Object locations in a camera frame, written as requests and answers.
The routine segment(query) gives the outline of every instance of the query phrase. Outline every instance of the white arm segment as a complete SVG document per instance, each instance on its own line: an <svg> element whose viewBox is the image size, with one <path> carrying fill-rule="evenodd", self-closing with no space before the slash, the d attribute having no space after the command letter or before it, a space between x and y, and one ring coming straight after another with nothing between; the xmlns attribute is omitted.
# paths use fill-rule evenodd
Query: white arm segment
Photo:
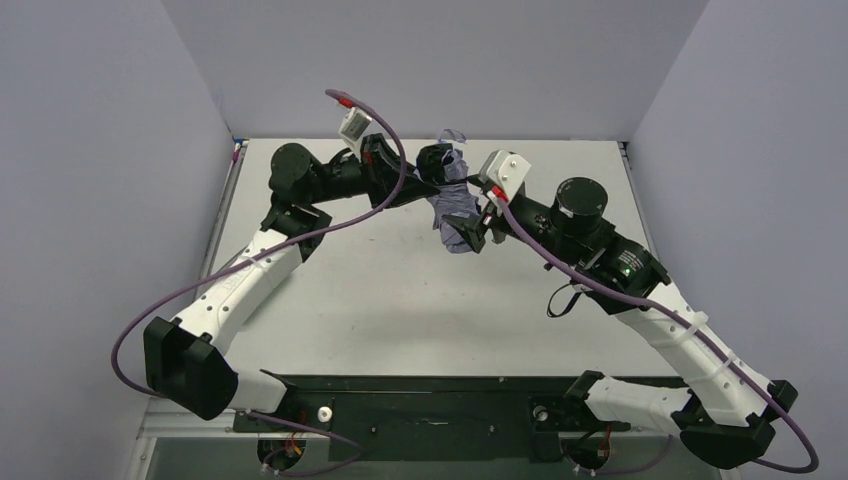
<svg viewBox="0 0 848 480"><path fill-rule="evenodd" d="M719 361L718 357L695 337L695 329L713 340L730 360L763 390L768 388L770 383L768 378L736 358L727 345L707 326L707 315L704 312L693 312L674 283L658 285L648 298L677 311L692 324L692 328L684 329L674 320L654 309L646 312L636 308L620 313L616 317L647 340L680 374L683 381L701 401L710 418L720 425L745 427L748 426L745 418L750 414L762 415L767 406L766 402L751 387L743 384L740 378L728 368L727 363ZM660 390L669 392L657 393ZM685 392L685 389L674 390ZM604 378L589 390L586 403L599 420L620 420L645 427L657 425L662 431L674 433L668 428L662 428L664 422L658 424L656 420L657 413L665 411L670 413L680 410L685 405L685 401L680 403L683 395L679 393L672 395L671 391L673 390L639 387ZM673 404L666 405L666 402L672 401Z"/></svg>
<svg viewBox="0 0 848 480"><path fill-rule="evenodd" d="M287 238L273 230L259 230L239 254L236 263L249 260ZM196 337L211 335L209 344L216 347L221 355L226 355L244 322L301 263L300 249L294 245L218 280L194 303L175 315L181 320L179 327ZM238 389L229 408L250 408L262 412L277 409L286 393L282 382L259 371L241 370L237 365L230 367L238 374Z"/></svg>

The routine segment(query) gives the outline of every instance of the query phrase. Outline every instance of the black loop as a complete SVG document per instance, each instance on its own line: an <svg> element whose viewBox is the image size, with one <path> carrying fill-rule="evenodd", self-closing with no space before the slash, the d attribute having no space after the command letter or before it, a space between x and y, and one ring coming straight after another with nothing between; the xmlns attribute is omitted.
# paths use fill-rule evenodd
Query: black loop
<svg viewBox="0 0 848 480"><path fill-rule="evenodd" d="M580 295L581 295L582 292L575 293L574 296L571 297L571 300L568 301L568 305L566 305L565 309L563 311L561 311L560 313L554 313L551 310L551 302L554 301L554 297L556 297L556 294L561 292L565 288L573 287L574 285L576 285L574 282L568 282L565 285L554 290L554 293L551 294L551 298L548 299L548 311L547 311L548 318L564 317L565 315L568 315L568 313L574 308L575 305L577 305L577 300L580 299Z"/></svg>

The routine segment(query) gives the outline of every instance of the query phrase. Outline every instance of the gray wall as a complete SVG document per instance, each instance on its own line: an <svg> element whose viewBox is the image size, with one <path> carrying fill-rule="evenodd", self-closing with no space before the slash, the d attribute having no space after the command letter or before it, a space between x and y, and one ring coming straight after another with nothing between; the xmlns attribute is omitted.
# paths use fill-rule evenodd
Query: gray wall
<svg viewBox="0 0 848 480"><path fill-rule="evenodd" d="M630 154L662 260L844 478L848 3L713 0ZM768 457L804 464L788 429ZM746 478L783 478L759 467Z"/></svg>
<svg viewBox="0 0 848 480"><path fill-rule="evenodd" d="M232 143L158 1L0 3L0 476L119 478L109 349L198 272Z"/></svg>
<svg viewBox="0 0 848 480"><path fill-rule="evenodd" d="M325 88L409 137L630 138L706 0L163 0L224 118L334 136Z"/></svg>

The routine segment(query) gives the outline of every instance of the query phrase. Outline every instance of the white table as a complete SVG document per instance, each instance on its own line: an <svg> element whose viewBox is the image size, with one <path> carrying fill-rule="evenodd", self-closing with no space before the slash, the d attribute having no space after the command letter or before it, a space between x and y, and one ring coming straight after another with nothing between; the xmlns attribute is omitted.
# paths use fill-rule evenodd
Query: white table
<svg viewBox="0 0 848 480"><path fill-rule="evenodd" d="M253 139L247 147L214 268L248 242L270 206L270 159L298 142L322 162L340 140ZM410 163L432 140L407 140ZM463 150L472 172L499 148L523 155L533 168L527 194L552 203L559 183L574 176L600 182L609 194L605 217L642 244L640 220L616 142L470 140ZM343 221L365 212L365 196L317 205ZM588 298L566 317L545 316L558 272L514 239L489 242L480 255L453 255L431 229L423 201L387 210L325 236L313 256L269 298L236 336L227 360L238 368L281 374L676 376L629 328ZM555 302L564 305L569 292Z"/></svg>

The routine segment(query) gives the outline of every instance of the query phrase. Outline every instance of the purple cable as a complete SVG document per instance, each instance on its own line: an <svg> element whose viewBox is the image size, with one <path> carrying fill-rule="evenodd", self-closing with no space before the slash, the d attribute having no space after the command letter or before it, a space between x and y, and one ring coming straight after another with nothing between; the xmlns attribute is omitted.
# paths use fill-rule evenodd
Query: purple cable
<svg viewBox="0 0 848 480"><path fill-rule="evenodd" d="M288 420L283 420L282 418L276 418L276 417L272 417L270 415L265 415L265 414L262 414L262 413L251 412L251 411L248 411L248 412L245 412L245 413L249 417L258 418L258 419L264 420L266 422L284 425L286 427L294 428L294 429L297 429L297 430L300 430L300 431L303 431L303 432L316 433L318 435L327 437L331 440L338 440L342 443L346 443L346 444L352 446L353 448L359 450L359 453L357 453L356 455L354 455L350 458L346 458L339 463L334 463L332 465L317 468L315 470L309 470L309 471L306 471L306 472L287 472L285 470L281 470L280 475L282 475L284 477L313 477L315 475L321 475L323 473L332 472L333 470L338 470L339 468L342 468L345 465L349 465L349 464L359 460L360 458L362 458L362 451L364 450L362 448L362 445L354 442L353 440L351 440L349 438L345 438L345 437L343 437L343 436L341 436L337 433L326 432L324 430L312 428L308 425L302 425L300 423L290 422ZM273 452L269 453L268 455L265 455L265 458L262 459L263 468L264 468L264 465L271 465L271 460L275 456L279 455L280 453L283 453L284 451L285 451L285 448L280 448L280 449L274 450Z"/></svg>
<svg viewBox="0 0 848 480"><path fill-rule="evenodd" d="M274 253L279 252L280 250L282 250L286 247L295 245L295 244L302 242L304 240L308 240L308 239L310 239L312 237L316 237L318 235L324 235L326 233L335 232L337 230L341 230L343 228L347 228L347 227L356 225L357 223L360 223L364 220L367 220L367 219L373 217L374 215L378 214L382 210L384 210L386 207L388 207L392 203L392 201L395 199L395 197L397 197L398 194L400 193L401 187L403 187L403 179L406 177L406 151L403 149L403 144L401 144L400 138L398 137L397 133L395 133L395 131L392 129L392 127L389 126L389 124L385 120L383 120L383 117L381 117L377 112L375 112L373 108L371 108L368 105L360 102L359 100L351 97L347 93L340 92L338 90L331 90L331 89L324 91L324 93L327 94L329 97L335 99L335 100L339 100L341 98L345 98L347 100L350 100L354 105L356 105L357 107L362 109L365 113L370 115L371 118L376 120L377 123L379 123L380 126L383 127L383 129L386 131L386 133L388 133L389 136L392 137L392 140L394 140L395 145L397 145L398 155L400 156L400 172L399 172L400 174L398 175L398 181L395 184L395 188L393 188L392 191L389 193L389 196L386 197L386 199L383 200L382 203L380 203L379 205L374 207L373 210L368 211L366 213L363 213L362 215L360 215L356 218L353 218L351 220L348 220L346 222L339 223L338 225L330 225L329 227L326 227L326 228L321 228L321 229L315 230L313 232L305 233L303 235L298 235L294 238L290 238L290 239L286 240L285 242L280 243L278 245L275 245L275 246L265 250L264 252L254 256L253 260L261 260L261 259L263 259L263 258L265 258L269 255L273 255ZM161 308L166 303L168 303L168 302L174 300L175 298L180 297L180 296L196 289L197 287L200 287L202 285L206 285L207 283L214 282L215 280L218 280L219 278L223 278L223 277L226 277L227 275L233 274L233 273L243 269L244 267L250 266L252 263L253 262L251 260L245 260L241 263L233 265L232 267L225 268L225 269L223 269L223 270L221 270L217 273L209 275L208 277L202 278L202 279L192 283L191 285L180 288L179 290L175 290L174 292L171 292L168 295L162 297L159 301L157 301L153 305L147 307L143 312L141 312L137 317L135 317L133 319L133 321L131 321L129 323L129 325L127 325L124 328L124 330L121 332L121 334L118 335L118 339L115 341L115 344L112 346L112 353L111 353L112 371L115 372L115 375L118 377L118 379L121 382L123 382L126 386L132 388L133 390L135 390L137 392L145 393L147 395L151 395L151 396L154 396L154 397L164 397L164 395L161 395L158 392L154 392L153 390L151 390L147 387L144 387L142 385L135 383L134 381L130 380L130 378L127 377L124 374L124 372L121 370L121 366L118 364L118 352L121 349L121 344L124 343L124 340L130 334L130 332L136 326L138 326L139 323L144 321L144 319L147 318L151 313L155 312L156 310Z"/></svg>
<svg viewBox="0 0 848 480"><path fill-rule="evenodd" d="M648 462L648 463L646 463L642 466L639 466L639 467L622 468L622 469L619 469L619 470L595 470L595 475L597 475L597 476L601 476L601 475L635 475L637 473L647 472L648 470L656 467L660 462L662 462L665 459L665 457L668 456L668 452L671 451L672 445L674 445L674 437L669 435L668 440L665 442L665 448L663 448L663 450L660 452L660 454L657 455L656 458L654 458L650 462ZM568 458L568 460L572 464L577 465L577 462L572 460L571 457L566 455L566 458ZM584 468L584 467L580 467L580 471L584 472L584 473L591 473L592 472L592 470L589 470L589 469Z"/></svg>
<svg viewBox="0 0 848 480"><path fill-rule="evenodd" d="M505 201L498 199L498 205L500 206L501 211L503 211L503 215L506 218L507 223L509 223L509 226L515 232L515 234L518 235L518 238L520 238L522 242L529 245L530 248L535 250L536 253L541 255L542 258L548 261L548 263L555 266L562 273L571 277L572 280L613 300L626 303L628 305L633 305L634 307L646 307L659 310L667 317L674 320L678 325L680 325L684 329L689 329L692 326L692 324L689 323L685 318L681 317L677 313L669 310L665 306L660 305L659 303L653 300L648 300L647 298L631 297L630 295L626 295L621 292L616 292L615 290L608 288L596 282L595 280L592 280L586 275L577 272L576 270L568 266L565 262L556 258L550 252L545 250L545 247L539 245L539 243L534 240L533 237L531 237L526 231L524 231L524 229L521 228L521 225L515 219L515 216L509 210L509 205ZM725 355L725 353L721 351L718 345L716 345L715 342L713 342L712 339L708 337L704 332L700 331L699 329L695 329L695 336L699 340L704 342L707 348L709 348L710 351L712 351L718 357L719 360L721 360L722 362L728 361L727 355ZM771 395L769 395L762 388L760 388L760 386L757 385L757 383L754 382L754 380L752 380L751 377L749 377L748 374L746 374L741 368L739 368L733 362L729 362L728 366L730 367L730 370L735 373L740 379L742 379L742 381L747 383L748 386L751 387L751 389L754 390L754 392L756 392L757 395L759 395L760 398L762 398L768 404L768 406L771 407L772 410L777 412L780 418L782 418L783 421L786 422L786 425L788 425L789 428L792 429L793 432L795 432L795 435L798 436L798 440L801 441L801 444L804 445L804 448L810 455L810 463L803 467L788 467L786 465L780 465L778 463L773 463L768 460L761 460L759 458L752 460L753 463L786 473L811 473L814 472L817 468L819 468L818 453L816 453L815 447L813 447L812 442L810 442L810 439L807 438L807 435L804 433L804 431L801 430L801 427L797 423L795 423L795 420L793 420L792 417L790 417L789 414L786 412L786 410L784 410L783 407L778 405L777 402L775 402L774 399L771 398Z"/></svg>

